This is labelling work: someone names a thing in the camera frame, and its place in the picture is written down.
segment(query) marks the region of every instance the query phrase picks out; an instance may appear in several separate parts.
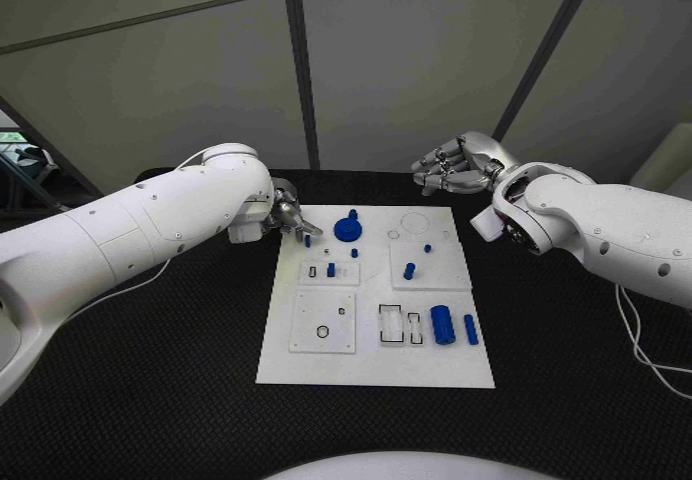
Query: blue small part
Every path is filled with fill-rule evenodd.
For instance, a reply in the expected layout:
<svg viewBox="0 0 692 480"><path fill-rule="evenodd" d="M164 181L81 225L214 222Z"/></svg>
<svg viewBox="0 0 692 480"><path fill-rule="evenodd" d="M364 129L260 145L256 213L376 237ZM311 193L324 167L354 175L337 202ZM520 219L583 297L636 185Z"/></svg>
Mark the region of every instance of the blue small part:
<svg viewBox="0 0 692 480"><path fill-rule="evenodd" d="M404 278L412 280L414 278L416 263L407 263L407 270L404 271Z"/></svg>
<svg viewBox="0 0 692 480"><path fill-rule="evenodd" d="M436 332L436 343L439 345L450 345L458 341L455 336L455 326L452 324L450 307L439 305L430 309L433 317L433 330Z"/></svg>
<svg viewBox="0 0 692 480"><path fill-rule="evenodd" d="M358 212L351 210L350 216L335 224L335 236L342 242L354 242L361 238L364 227L358 221Z"/></svg>
<svg viewBox="0 0 692 480"><path fill-rule="evenodd" d="M479 344L479 336L476 335L476 325L474 324L474 315L465 315L466 336L472 345Z"/></svg>

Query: cable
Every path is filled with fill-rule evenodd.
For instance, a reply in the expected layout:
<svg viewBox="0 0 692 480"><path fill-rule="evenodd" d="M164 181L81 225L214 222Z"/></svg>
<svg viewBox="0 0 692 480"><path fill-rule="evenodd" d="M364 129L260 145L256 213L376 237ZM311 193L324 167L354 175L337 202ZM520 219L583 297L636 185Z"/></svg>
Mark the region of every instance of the cable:
<svg viewBox="0 0 692 480"><path fill-rule="evenodd" d="M188 163L194 160L194 158L198 156L198 155L203 155L208 150L211 150L213 148L217 148L217 147L221 147L224 144L220 143L218 145L214 145L213 147L207 147L205 149L203 149L177 168L175 170L181 170L187 165Z"/></svg>
<svg viewBox="0 0 692 480"><path fill-rule="evenodd" d="M631 323L628 321L628 315L625 313L625 310L623 310L623 304L621 302L621 293L623 294L626 300L628 300L628 303L629 303L629 306L631 306L631 309L635 313L635 321L636 321L636 324L638 324L638 330L636 330L636 334L632 333L632 327L631 327ZM681 373L692 373L692 370L691 369L687 369L687 368L681 368L681 367L674 367L673 365L662 365L660 363L654 363L652 360L649 359L645 351L642 350L642 347L639 346L639 339L642 337L642 318L639 316L639 311L638 311L638 308L635 307L635 304L632 303L632 299L631 299L631 296L628 295L628 292L625 290L625 287L622 287L621 285L616 285L616 302L618 302L618 309L621 310L621 316L623 318L623 322L625 322L625 327L628 328L628 333L631 335L631 340L632 340L632 345L634 345L634 353L635 353L635 358L639 360L641 363L644 363L647 366L649 366L654 370L654 373L657 374L657 376L660 377L660 380L661 382L664 383L664 385L670 388L670 390L677 394L680 395L681 397L692 400L692 395L681 392L681 390L678 390L673 385L671 383L668 382L668 380L664 378L664 375L662 373L660 372L660 369L662 370L673 370L673 371L677 371L677 372L681 372Z"/></svg>
<svg viewBox="0 0 692 480"><path fill-rule="evenodd" d="M67 319L66 321L68 322L70 320L73 320L73 319L74 319L79 315L81 315L92 307L97 306L102 302L104 302L104 301L109 300L110 298L117 297L119 295L123 295L123 293L132 292L132 291L136 290L138 288L141 288L141 287L143 287L145 285L148 285L149 283L152 283L152 282L162 276L162 273L164 273L164 271L166 270L166 267L169 266L169 263L171 263L171 259L166 260L166 263L164 264L164 268L159 270L159 273L158 273L146 282L142 282L142 283L138 284L135 287L126 288L126 289L122 290L120 292L112 293L112 294L107 295L104 298L100 298L94 303L90 303L90 305L87 305L81 310L79 310L79 311L68 317L68 319Z"/></svg>

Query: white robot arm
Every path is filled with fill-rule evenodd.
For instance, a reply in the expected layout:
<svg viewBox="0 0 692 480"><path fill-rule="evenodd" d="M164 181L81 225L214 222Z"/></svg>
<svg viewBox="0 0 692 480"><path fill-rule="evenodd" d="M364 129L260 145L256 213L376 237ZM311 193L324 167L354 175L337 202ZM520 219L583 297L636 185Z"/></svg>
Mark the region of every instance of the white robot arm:
<svg viewBox="0 0 692 480"><path fill-rule="evenodd" d="M413 165L423 194L494 192L472 220L487 241L507 232L531 252L569 250L628 289L692 308L692 202L628 185L598 185L577 170L523 165L487 135L468 132Z"/></svg>
<svg viewBox="0 0 692 480"><path fill-rule="evenodd" d="M228 229L233 243L280 228L321 235L296 189L253 148L224 144L178 168L0 235L0 405L77 309Z"/></svg>

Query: circular hole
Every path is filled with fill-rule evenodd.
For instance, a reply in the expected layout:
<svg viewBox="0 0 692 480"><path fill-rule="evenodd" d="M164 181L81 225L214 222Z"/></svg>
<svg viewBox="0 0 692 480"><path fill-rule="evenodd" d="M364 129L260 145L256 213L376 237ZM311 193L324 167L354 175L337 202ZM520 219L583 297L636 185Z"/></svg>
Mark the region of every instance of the circular hole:
<svg viewBox="0 0 692 480"><path fill-rule="evenodd" d="M671 273L671 265L668 263L662 263L660 267L660 276L665 277Z"/></svg>

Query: black mat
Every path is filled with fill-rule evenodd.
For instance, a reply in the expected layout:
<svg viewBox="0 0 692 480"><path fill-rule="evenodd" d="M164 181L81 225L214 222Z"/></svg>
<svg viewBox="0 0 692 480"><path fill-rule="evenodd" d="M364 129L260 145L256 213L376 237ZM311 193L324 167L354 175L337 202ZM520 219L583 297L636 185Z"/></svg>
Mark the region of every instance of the black mat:
<svg viewBox="0 0 692 480"><path fill-rule="evenodd" d="M256 385L280 239L220 234L58 332L0 408L0 479L263 478L393 449L563 478L692 478L692 401L634 359L612 284L566 252L482 241L488 194L425 198L399 174L275 173L306 204L453 207L498 389ZM687 313L635 301L652 357L691 364Z"/></svg>

